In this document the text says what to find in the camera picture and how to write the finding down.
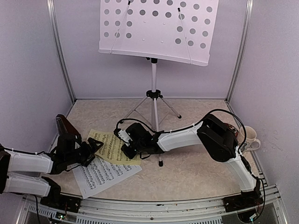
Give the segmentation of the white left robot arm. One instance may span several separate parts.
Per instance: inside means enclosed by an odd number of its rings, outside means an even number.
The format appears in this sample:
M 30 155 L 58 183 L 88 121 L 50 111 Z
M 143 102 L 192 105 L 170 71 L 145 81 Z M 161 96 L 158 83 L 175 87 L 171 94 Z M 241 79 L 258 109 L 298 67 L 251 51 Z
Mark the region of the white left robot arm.
M 66 199 L 55 181 L 44 176 L 27 176 L 25 173 L 58 175 L 69 172 L 71 165 L 87 167 L 103 145 L 103 142 L 94 138 L 82 141 L 78 135 L 63 134 L 49 153 L 21 152 L 1 146 L 0 192 L 40 196 L 42 204 L 62 207 Z

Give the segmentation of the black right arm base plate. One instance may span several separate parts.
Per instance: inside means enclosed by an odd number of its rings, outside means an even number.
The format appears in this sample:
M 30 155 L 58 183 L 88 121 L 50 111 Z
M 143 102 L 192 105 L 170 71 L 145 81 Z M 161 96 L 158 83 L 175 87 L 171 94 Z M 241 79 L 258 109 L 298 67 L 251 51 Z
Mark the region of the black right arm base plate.
M 263 199 L 261 197 L 236 195 L 223 198 L 223 203 L 225 211 L 232 212 L 261 205 Z

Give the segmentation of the yellow sheet music page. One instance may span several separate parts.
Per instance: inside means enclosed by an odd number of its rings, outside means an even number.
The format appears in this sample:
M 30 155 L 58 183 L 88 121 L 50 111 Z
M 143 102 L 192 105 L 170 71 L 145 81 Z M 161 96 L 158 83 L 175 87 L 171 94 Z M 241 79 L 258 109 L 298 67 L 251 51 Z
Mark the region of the yellow sheet music page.
M 121 150 L 123 142 L 113 133 L 100 132 L 91 129 L 88 138 L 101 141 L 104 145 L 96 152 L 96 155 L 107 162 L 115 165 L 140 165 L 141 159 L 136 155 L 133 159 L 129 159 Z

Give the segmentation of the white perforated music stand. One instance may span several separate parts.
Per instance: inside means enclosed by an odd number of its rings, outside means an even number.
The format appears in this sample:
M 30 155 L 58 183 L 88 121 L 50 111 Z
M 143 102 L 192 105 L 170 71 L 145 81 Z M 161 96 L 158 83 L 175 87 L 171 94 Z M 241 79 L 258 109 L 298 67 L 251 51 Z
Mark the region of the white perforated music stand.
M 207 66 L 216 23 L 216 0 L 103 0 L 100 53 L 140 56 L 151 62 L 152 125 L 159 129 L 157 62 Z

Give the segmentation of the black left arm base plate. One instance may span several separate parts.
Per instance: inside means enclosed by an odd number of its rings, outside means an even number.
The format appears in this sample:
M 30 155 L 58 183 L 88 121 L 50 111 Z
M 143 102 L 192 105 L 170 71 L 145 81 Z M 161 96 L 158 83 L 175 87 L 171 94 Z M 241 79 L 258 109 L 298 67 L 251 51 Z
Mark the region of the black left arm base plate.
M 40 204 L 66 212 L 78 213 L 82 199 L 79 197 L 61 195 L 42 197 Z

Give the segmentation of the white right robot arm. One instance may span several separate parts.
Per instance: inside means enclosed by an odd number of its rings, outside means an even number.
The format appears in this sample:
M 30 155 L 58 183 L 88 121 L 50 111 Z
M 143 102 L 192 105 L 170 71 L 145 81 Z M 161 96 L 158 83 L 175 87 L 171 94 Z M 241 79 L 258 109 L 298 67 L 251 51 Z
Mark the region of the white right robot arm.
M 133 159 L 137 154 L 163 154 L 173 149 L 203 145 L 210 157 L 225 163 L 238 181 L 241 195 L 239 203 L 249 207 L 253 202 L 265 201 L 263 182 L 255 176 L 240 151 L 235 133 L 209 111 L 200 121 L 173 131 L 154 131 L 142 121 L 133 120 L 127 129 L 116 127 L 114 134 L 123 141 L 122 152 Z

